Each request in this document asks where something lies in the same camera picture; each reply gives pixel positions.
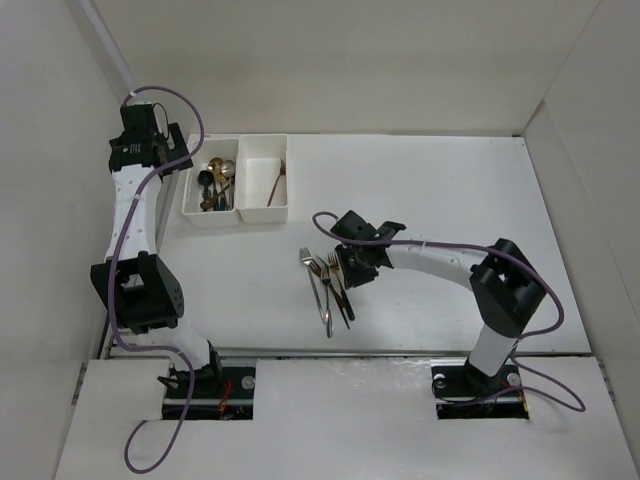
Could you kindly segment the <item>gold fork green handle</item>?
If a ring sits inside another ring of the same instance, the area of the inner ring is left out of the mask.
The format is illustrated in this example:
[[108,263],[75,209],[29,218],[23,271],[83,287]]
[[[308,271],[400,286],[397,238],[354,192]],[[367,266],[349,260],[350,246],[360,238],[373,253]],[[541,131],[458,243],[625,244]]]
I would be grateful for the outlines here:
[[356,320],[356,315],[355,312],[352,308],[351,302],[348,298],[348,295],[346,293],[346,286],[344,283],[344,275],[343,275],[343,271],[342,271],[342,267],[340,265],[339,259],[338,259],[338,255],[335,252],[331,252],[328,254],[328,260],[329,260],[329,266],[331,271],[333,272],[333,274],[336,276],[337,281],[338,281],[338,285],[339,285],[339,290],[340,290],[340,295],[345,303],[345,308],[346,308],[346,313],[347,313],[347,317],[349,318],[350,321],[355,321]]

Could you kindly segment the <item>silver fork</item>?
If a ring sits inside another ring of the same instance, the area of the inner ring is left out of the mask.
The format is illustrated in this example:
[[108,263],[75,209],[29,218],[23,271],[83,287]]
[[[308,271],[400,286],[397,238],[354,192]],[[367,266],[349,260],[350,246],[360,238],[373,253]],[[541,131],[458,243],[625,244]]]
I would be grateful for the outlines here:
[[323,307],[321,305],[319,293],[318,293],[317,286],[316,286],[315,281],[314,281],[314,275],[313,275],[313,271],[312,271],[312,268],[311,268],[311,260],[312,260],[311,253],[310,253],[310,251],[309,251],[309,249],[307,247],[302,247],[299,250],[299,258],[300,258],[301,264],[306,268],[306,271],[307,271],[307,274],[308,274],[308,278],[309,278],[309,282],[310,282],[310,285],[311,285],[311,290],[313,292],[315,303],[316,303],[320,318],[322,320],[322,323],[324,325],[327,325],[327,317],[326,317],[326,314],[325,314],[325,310],[323,309]]
[[330,308],[330,274],[327,266],[321,268],[320,280],[325,292],[325,328],[328,338],[333,337],[333,320]]

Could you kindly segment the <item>black spoon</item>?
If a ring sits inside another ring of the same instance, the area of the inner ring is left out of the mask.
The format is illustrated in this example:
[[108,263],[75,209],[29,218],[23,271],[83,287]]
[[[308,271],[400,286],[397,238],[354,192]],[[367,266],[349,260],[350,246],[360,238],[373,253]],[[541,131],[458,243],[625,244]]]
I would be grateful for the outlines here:
[[201,170],[198,174],[198,183],[202,187],[202,201],[200,203],[200,208],[203,211],[207,211],[210,208],[212,192],[211,186],[215,182],[214,174],[207,170]]

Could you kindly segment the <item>gold spoon green handle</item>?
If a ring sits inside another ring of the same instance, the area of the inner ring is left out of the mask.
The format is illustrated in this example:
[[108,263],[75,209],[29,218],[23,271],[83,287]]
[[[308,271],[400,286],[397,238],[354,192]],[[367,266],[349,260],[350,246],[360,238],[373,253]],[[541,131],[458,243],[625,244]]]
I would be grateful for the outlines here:
[[226,210],[230,211],[234,209],[234,188],[235,188],[234,177],[231,177],[229,179],[226,187],[227,187],[225,192]]
[[219,194],[226,183],[226,177],[222,174],[222,165],[224,160],[219,157],[213,158],[208,164],[208,170],[214,175],[213,183],[213,207],[216,211],[219,206]]

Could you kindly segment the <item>dark bronze spoon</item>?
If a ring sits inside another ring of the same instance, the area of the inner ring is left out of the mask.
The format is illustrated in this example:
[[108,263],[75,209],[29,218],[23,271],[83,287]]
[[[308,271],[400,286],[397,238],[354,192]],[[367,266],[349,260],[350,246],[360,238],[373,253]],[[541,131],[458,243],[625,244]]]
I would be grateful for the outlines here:
[[219,203],[220,198],[224,197],[226,195],[226,192],[232,186],[233,186],[233,183],[232,182],[228,182],[219,192],[214,193],[210,198],[204,199],[200,203],[200,208],[203,211],[206,211],[206,210],[209,210],[209,209],[213,209]]

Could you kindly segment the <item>silver spoon long handle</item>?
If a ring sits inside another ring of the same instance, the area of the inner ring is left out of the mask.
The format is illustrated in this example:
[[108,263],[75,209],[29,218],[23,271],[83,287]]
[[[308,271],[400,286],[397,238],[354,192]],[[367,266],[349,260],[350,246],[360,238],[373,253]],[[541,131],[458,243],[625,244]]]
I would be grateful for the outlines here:
[[226,184],[228,183],[231,177],[235,178],[236,174],[236,164],[231,160],[224,160],[222,165],[222,174],[226,177]]

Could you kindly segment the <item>rose gold fork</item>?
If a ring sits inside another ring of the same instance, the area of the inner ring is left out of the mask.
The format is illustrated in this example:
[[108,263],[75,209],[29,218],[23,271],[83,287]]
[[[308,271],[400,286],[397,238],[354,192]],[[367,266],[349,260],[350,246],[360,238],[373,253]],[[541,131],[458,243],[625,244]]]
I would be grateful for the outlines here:
[[280,159],[279,161],[279,172],[278,175],[276,177],[276,179],[274,180],[274,183],[272,185],[271,191],[270,191],[270,195],[267,201],[267,207],[271,207],[275,194],[276,194],[276,190],[278,188],[279,182],[280,180],[286,175],[286,162],[283,159]]

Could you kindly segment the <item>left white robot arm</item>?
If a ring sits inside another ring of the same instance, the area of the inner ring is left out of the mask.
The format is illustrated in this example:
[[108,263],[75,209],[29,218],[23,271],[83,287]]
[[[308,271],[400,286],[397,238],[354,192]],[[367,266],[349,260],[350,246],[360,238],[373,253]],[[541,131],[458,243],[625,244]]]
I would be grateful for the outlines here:
[[[150,102],[120,109],[123,132],[109,141],[109,171],[115,187],[112,235],[105,260],[91,267],[90,278],[104,304],[108,303],[110,263],[118,256],[114,280],[117,327],[138,336],[142,347],[170,346],[186,355],[171,370],[169,385],[188,382],[201,396],[217,394],[224,373],[210,341],[182,318],[183,291],[157,253],[156,204],[165,173],[154,176],[142,193],[140,183],[155,168],[188,153],[180,127],[163,129]],[[193,368],[189,374],[188,366]]]

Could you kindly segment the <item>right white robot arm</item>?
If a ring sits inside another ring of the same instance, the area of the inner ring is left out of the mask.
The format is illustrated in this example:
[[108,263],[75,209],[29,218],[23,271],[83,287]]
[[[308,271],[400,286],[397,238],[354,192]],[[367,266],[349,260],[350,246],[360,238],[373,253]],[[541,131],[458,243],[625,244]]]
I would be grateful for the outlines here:
[[490,247],[437,247],[406,234],[406,226],[376,228],[354,211],[330,229],[348,288],[372,282],[382,267],[412,270],[447,280],[472,292],[483,321],[479,338],[462,368],[464,396],[488,395],[500,386],[500,371],[546,292],[537,273],[510,240]]

